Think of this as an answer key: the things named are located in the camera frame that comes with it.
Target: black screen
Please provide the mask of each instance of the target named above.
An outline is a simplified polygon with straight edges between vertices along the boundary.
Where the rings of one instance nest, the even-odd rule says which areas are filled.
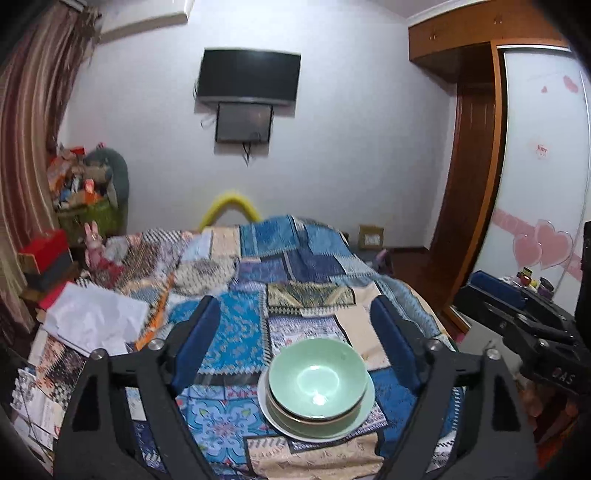
[[[216,142],[268,143],[272,109],[255,103],[220,103]]]
[[[296,101],[301,55],[262,50],[205,50],[197,97],[202,102]]]

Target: heart sticker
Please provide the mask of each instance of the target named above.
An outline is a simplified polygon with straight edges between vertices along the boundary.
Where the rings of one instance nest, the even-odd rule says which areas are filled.
[[[568,259],[573,249],[573,238],[567,232],[557,232],[548,220],[538,220],[534,237],[535,242],[541,246],[542,270],[560,265]]]
[[[531,267],[540,261],[542,246],[534,237],[522,233],[513,239],[513,255],[519,268]]]
[[[573,82],[571,80],[571,78],[568,75],[565,75],[563,77],[563,80],[564,80],[564,86],[569,90],[569,92],[573,92],[573,93],[579,92],[579,87],[577,86],[577,84],[575,82]]]

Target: wooden wardrobe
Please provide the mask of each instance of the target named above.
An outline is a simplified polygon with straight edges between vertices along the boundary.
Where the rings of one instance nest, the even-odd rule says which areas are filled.
[[[506,106],[502,45],[567,46],[530,0],[489,0],[408,29],[409,59],[457,83],[456,126],[430,262],[445,272],[438,312],[463,332],[452,308],[478,256],[494,207],[504,156]]]

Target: wall-mounted tv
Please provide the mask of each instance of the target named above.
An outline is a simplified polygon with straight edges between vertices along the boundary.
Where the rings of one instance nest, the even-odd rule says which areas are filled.
[[[292,105],[296,101],[301,55],[265,50],[207,48],[197,99]]]

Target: bed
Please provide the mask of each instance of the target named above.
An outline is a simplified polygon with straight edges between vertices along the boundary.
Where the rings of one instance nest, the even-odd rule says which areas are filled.
[[[428,338],[453,349],[428,304],[408,285],[377,274],[353,255],[337,230],[310,219],[270,218],[201,233],[150,230],[109,239],[107,254],[122,268],[78,280],[148,302],[150,315],[131,349],[165,338],[208,294],[220,301],[216,336],[194,380],[177,397],[188,428],[213,470],[225,480],[306,478],[352,480],[376,474],[392,455],[416,396],[398,382],[369,321],[385,295]],[[332,444],[298,442],[276,432],[256,399],[260,373],[281,348],[303,338],[349,343],[376,388],[366,422]],[[85,359],[49,338],[36,371],[40,388],[67,407]],[[127,390],[144,461],[165,472],[137,389]],[[447,461],[463,390],[450,398],[441,439],[428,469]]]

